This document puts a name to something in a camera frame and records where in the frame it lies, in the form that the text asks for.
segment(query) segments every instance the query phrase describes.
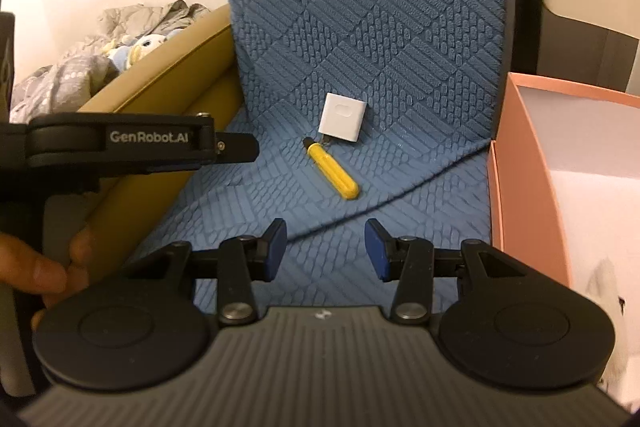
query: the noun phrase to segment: yellow handle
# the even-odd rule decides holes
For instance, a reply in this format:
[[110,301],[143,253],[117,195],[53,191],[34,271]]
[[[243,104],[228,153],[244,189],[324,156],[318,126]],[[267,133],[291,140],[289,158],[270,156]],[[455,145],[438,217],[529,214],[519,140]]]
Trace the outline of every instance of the yellow handle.
[[327,153],[319,143],[310,145],[306,150],[321,170],[322,174],[331,182],[340,195],[346,200],[354,200],[360,193],[358,184],[353,181],[340,164]]

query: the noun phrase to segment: white charger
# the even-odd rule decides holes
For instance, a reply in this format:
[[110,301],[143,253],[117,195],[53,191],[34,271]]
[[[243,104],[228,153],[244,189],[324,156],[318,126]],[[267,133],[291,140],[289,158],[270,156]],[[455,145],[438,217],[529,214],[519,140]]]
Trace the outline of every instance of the white charger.
[[318,131],[350,142],[358,141],[367,103],[328,92]]

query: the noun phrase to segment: oval indentation on charger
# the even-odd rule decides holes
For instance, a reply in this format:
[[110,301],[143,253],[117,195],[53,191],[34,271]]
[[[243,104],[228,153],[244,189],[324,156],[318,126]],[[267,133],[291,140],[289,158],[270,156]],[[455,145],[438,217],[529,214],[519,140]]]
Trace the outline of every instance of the oval indentation on charger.
[[340,116],[344,116],[345,118],[349,118],[353,114],[353,109],[348,105],[344,105],[343,103],[339,103],[335,106],[335,112]]

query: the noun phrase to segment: orange cardboard box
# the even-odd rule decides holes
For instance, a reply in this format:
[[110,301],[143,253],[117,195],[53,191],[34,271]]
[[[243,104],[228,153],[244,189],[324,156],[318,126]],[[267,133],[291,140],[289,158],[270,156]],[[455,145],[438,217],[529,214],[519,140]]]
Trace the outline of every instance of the orange cardboard box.
[[640,400],[640,97],[510,73],[488,159],[494,246],[584,294],[609,258]]

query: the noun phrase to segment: ribbed gray panel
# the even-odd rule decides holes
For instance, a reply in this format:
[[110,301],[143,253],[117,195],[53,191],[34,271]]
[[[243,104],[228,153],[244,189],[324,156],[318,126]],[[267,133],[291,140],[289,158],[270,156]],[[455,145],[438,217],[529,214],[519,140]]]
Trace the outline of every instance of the ribbed gray panel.
[[377,308],[328,311],[271,309],[223,330],[167,384],[117,396],[57,386],[21,416],[33,427],[602,427],[628,417],[592,386],[523,396],[477,383],[427,331]]

